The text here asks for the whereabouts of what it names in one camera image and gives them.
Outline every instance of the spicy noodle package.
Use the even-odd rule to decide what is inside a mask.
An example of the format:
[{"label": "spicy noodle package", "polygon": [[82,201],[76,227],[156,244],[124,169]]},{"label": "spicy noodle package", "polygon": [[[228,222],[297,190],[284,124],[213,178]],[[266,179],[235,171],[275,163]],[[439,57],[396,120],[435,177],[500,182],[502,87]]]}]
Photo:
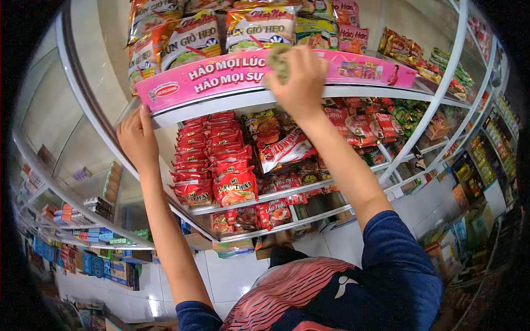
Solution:
[{"label": "spicy noodle package", "polygon": [[221,207],[250,200],[258,200],[254,167],[222,174],[214,180],[214,196]]},{"label": "spicy noodle package", "polygon": [[289,223],[291,213],[287,199],[276,199],[256,205],[260,229],[272,230],[275,226]]},{"label": "spicy noodle package", "polygon": [[234,9],[226,15],[226,50],[240,53],[291,45],[295,8],[258,7]]}]

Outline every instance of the instant noodle package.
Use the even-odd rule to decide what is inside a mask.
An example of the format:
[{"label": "instant noodle package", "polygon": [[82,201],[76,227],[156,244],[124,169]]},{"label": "instant noodle package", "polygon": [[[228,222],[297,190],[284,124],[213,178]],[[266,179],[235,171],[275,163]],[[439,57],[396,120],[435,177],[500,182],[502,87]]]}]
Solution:
[{"label": "instant noodle package", "polygon": [[226,207],[257,199],[251,149],[243,147],[233,111],[186,121],[177,141],[171,175],[181,204],[211,205],[215,198]]},{"label": "instant noodle package", "polygon": [[164,43],[160,51],[162,71],[219,55],[217,15],[213,10],[201,10],[181,19]]},{"label": "instant noodle package", "polygon": [[131,0],[127,45],[154,28],[182,18],[184,4],[185,0]]},{"label": "instant noodle package", "polygon": [[293,44],[296,11],[292,6],[230,10],[226,14],[228,53]]}]

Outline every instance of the red noodle package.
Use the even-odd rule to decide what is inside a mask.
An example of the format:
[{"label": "red noodle package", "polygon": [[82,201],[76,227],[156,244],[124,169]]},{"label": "red noodle package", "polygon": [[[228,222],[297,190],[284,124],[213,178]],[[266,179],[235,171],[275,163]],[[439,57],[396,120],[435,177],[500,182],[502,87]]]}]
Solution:
[{"label": "red noodle package", "polygon": [[194,169],[195,171],[206,171],[208,169],[208,161],[207,160],[201,160],[201,161],[179,161],[173,163],[173,167],[175,171],[179,170],[191,170]]},{"label": "red noodle package", "polygon": [[206,180],[210,178],[210,173],[203,171],[189,171],[189,170],[179,170],[176,173],[169,172],[173,183],[192,181],[192,180]]},{"label": "red noodle package", "polygon": [[208,115],[204,115],[204,116],[201,116],[201,117],[196,117],[194,119],[191,119],[191,120],[185,120],[184,121],[184,125],[185,126],[190,126],[190,125],[193,125],[193,124],[202,124],[206,121],[208,121]]},{"label": "red noodle package", "polygon": [[301,129],[293,130],[284,139],[259,150],[264,174],[283,164],[301,161],[316,154],[316,149]]},{"label": "red noodle package", "polygon": [[179,182],[171,188],[182,205],[211,205],[211,179]]},{"label": "red noodle package", "polygon": [[399,123],[395,120],[394,116],[390,114],[376,113],[375,117],[379,126],[383,130],[383,135],[386,141],[395,141],[403,134],[403,130]]},{"label": "red noodle package", "polygon": [[260,220],[260,228],[268,231],[275,226],[290,222],[291,219],[285,198],[257,204],[256,212]]},{"label": "red noodle package", "polygon": [[256,230],[258,224],[258,216],[254,206],[241,207],[234,209],[235,221],[232,224],[234,232],[244,230]]},{"label": "red noodle package", "polygon": [[338,24],[360,27],[359,6],[353,0],[332,0],[333,17]]},{"label": "red noodle package", "polygon": [[214,113],[210,115],[211,121],[217,120],[233,120],[235,119],[235,112],[233,110],[227,110],[225,112]]},{"label": "red noodle package", "polygon": [[348,110],[345,108],[324,108],[326,116],[330,119],[331,123],[339,130],[341,135],[344,136],[345,131],[349,131],[346,127],[346,118],[348,117]]},{"label": "red noodle package", "polygon": [[235,158],[237,160],[249,160],[252,158],[252,149],[249,145],[246,145],[241,150],[224,151],[221,153],[211,154],[208,156],[210,161],[225,160],[228,158]]},{"label": "red noodle package", "polygon": [[350,116],[346,118],[346,126],[358,138],[357,140],[349,141],[350,145],[357,147],[376,145],[377,137],[370,128],[369,115]]},{"label": "red noodle package", "polygon": [[204,149],[206,148],[205,141],[197,142],[179,142],[178,146],[175,146],[175,152],[190,151],[192,149]]},{"label": "red noodle package", "polygon": [[213,136],[208,141],[208,144],[211,146],[226,145],[230,142],[243,142],[243,136],[241,136],[241,130],[238,130],[235,133],[228,133],[221,136]]},{"label": "red noodle package", "polygon": [[209,169],[214,177],[219,177],[221,174],[245,170],[247,166],[247,159],[228,158],[213,162]]},{"label": "red noodle package", "polygon": [[339,50],[363,55],[368,45],[370,29],[339,24]]},{"label": "red noodle package", "polygon": [[175,153],[175,161],[202,161],[206,160],[206,154],[203,149],[192,149]]},{"label": "red noodle package", "polygon": [[258,200],[256,176],[252,173],[254,167],[242,171],[222,174],[214,180],[214,196],[221,207],[240,202]]},{"label": "red noodle package", "polygon": [[208,146],[207,154],[213,155],[217,153],[225,153],[228,151],[238,151],[238,150],[241,150],[242,148],[243,148],[243,144],[240,141],[229,142],[224,145]]}]

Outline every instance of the person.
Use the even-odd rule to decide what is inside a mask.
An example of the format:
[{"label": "person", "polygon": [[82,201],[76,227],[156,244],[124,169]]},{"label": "person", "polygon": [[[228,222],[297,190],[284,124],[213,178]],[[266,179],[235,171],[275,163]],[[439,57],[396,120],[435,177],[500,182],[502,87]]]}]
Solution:
[{"label": "person", "polygon": [[293,47],[285,57],[289,79],[282,85],[275,73],[268,74],[272,93],[311,140],[355,210],[364,241],[362,269],[329,257],[272,267],[221,321],[167,204],[149,110],[142,105],[123,120],[117,135],[139,173],[179,330],[429,329],[441,281],[374,174],[323,112],[327,62],[307,46]]}]

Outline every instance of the pink shelf banner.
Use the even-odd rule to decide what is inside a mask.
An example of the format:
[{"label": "pink shelf banner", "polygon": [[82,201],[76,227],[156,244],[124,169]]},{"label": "pink shelf banner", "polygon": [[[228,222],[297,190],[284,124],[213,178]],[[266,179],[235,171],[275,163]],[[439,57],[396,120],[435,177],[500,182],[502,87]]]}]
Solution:
[{"label": "pink shelf banner", "polygon": [[[263,86],[270,68],[268,50],[204,59],[164,71],[136,83],[142,102],[152,113],[219,93]],[[410,88],[417,71],[390,61],[354,53],[315,50],[330,63],[328,84],[360,84]]]}]

